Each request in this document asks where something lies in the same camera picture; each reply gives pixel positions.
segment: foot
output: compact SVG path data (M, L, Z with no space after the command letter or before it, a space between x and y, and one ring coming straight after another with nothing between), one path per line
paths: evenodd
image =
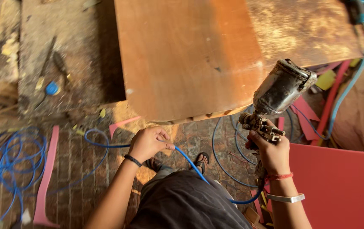
M148 160L146 160L147 167L154 170L155 172L158 172L161 167L164 165L162 161L156 159L155 157L152 157Z
M197 163L196 163L196 167L199 169L199 171L204 174L204 172L206 171L207 167L209 165L209 160L207 157L205 157L204 154L200 154L199 157L197 158Z

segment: plywood sheet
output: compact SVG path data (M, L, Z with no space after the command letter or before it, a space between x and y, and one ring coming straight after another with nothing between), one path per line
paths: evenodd
M243 0L115 0L128 102L168 121L252 103L264 64Z
M339 0L246 0L270 71L278 59L300 66L362 57L363 31Z

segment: black braided bracelet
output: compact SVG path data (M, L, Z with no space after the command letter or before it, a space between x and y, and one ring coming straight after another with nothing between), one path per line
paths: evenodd
M124 158L125 158L125 159L128 159L128 160L130 160L130 161L132 161L132 162L134 162L135 164L137 164L137 165L138 165L138 167L141 167L141 166L142 166L142 164L141 164L141 163L139 163L139 161L137 161L135 158L133 158L132 156L130 156L130 155L128 155L128 154L124 155Z

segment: silver bangle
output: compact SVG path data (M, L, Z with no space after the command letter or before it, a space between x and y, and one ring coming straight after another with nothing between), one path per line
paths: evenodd
M280 202L287 202L287 203L295 203L305 199L305 195L302 193L298 193L297 196L294 197L286 197L286 196L279 196L279 195L271 195L267 194L267 198L274 201Z

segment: floor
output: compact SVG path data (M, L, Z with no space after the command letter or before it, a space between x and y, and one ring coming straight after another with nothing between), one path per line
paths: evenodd
M119 102L112 112L108 110L108 116L103 121L98 121L97 115L88 115L89 121L83 122L83 128L97 127L106 131L108 134L107 125L109 123L122 121L135 116L136 114L129 108L126 102ZM239 114L234 115L234 120L237 121L238 116ZM218 118L163 127L170 134L172 142L186 152L191 159L195 159L199 152L207 152L209 155L212 155L212 134L217 121ZM111 144L129 143L139 129L155 125L144 119L126 124L116 130ZM48 141L50 140L52 126L53 124L51 123L44 123L38 126L45 133ZM92 171L103 159L104 149L87 143L81 135L76 133L72 126L73 124L69 123L62 123L60 125L57 157L48 188L50 191L65 187L69 183L81 179L84 175ZM288 118L286 118L285 129L287 131L290 130ZM299 136L299 130L297 128L296 131L294 135ZM103 142L102 137L90 136L96 142ZM239 146L242 147L247 157L255 161L255 157L244 149L243 139L239 138ZM27 149L29 154L33 151L35 151L33 148L29 147ZM60 224L61 228L64 229L82 228L93 209L98 205L100 197L104 194L127 151L128 148L110 149L108 156L91 176L69 189L62 190L57 194L48 195L46 200L46 215L48 219ZM256 176L253 174L255 167L245 162L239 155L235 145L235 132L230 117L222 118L215 133L215 152L220 163L229 173L242 182L255 185ZM183 170L189 168L187 161L177 151L164 150L159 152L157 157L166 165L175 169ZM144 166L138 170L134 180L133 192L129 200L126 218L127 223L130 222L138 209L142 185L154 175L155 173L152 170ZM220 169L215 161L214 155L211 156L206 175L220 181L234 199L246 200L251 196L250 188L235 183ZM31 174L16 177L16 179L18 182L25 184L31 179ZM36 193L39 183L32 186L26 193ZM11 200L12 195L0 185L0 216L7 210ZM36 198L26 196L23 201L24 209L28 209L30 215L33 216ZM248 206L239 205L239 210L245 211ZM3 224L0 225L0 228L9 228L16 220L19 212L19 202L15 201L12 209L2 221ZM34 226L31 223L22 228L44 228L44 226Z

